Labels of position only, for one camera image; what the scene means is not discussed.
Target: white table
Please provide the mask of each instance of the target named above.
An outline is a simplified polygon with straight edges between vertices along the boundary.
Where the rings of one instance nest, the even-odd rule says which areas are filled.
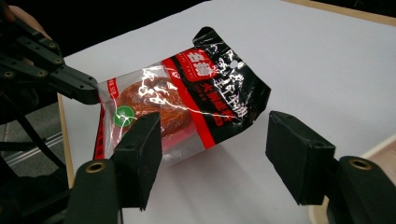
[[[396,133],[396,28],[278,0],[213,0],[66,58],[103,82],[192,47],[211,26],[272,88],[252,127],[160,170],[125,223],[309,223],[265,156],[268,113],[292,114],[359,156]],[[99,105],[62,96],[74,172],[92,159]]]

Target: gray floor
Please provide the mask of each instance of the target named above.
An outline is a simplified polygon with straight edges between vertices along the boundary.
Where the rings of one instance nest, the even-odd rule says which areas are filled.
[[[60,122],[58,103],[48,105],[26,118],[32,124],[45,142],[61,161],[64,161],[64,144]],[[0,125],[0,141],[2,142],[31,142],[27,133],[16,121]],[[48,175],[57,169],[38,148],[27,152],[1,152],[8,165],[19,176]]]

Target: snack package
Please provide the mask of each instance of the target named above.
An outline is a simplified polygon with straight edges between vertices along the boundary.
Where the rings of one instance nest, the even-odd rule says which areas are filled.
[[[94,159],[108,159],[134,121],[160,112],[161,167],[229,139],[253,124],[271,89],[210,27],[194,47],[98,84],[101,116]]]

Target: green sticker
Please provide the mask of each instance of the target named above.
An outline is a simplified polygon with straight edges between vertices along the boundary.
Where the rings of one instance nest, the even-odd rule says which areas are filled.
[[[134,121],[134,111],[128,105],[122,105],[116,109],[113,121],[119,127],[126,127]]]

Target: transparent plastic window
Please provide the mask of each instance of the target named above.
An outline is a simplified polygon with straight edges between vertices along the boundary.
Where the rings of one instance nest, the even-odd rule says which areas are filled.
[[[94,159],[110,158],[140,117],[160,112],[161,167],[231,138],[265,109],[271,89],[210,27],[194,47],[98,84],[101,118]]]

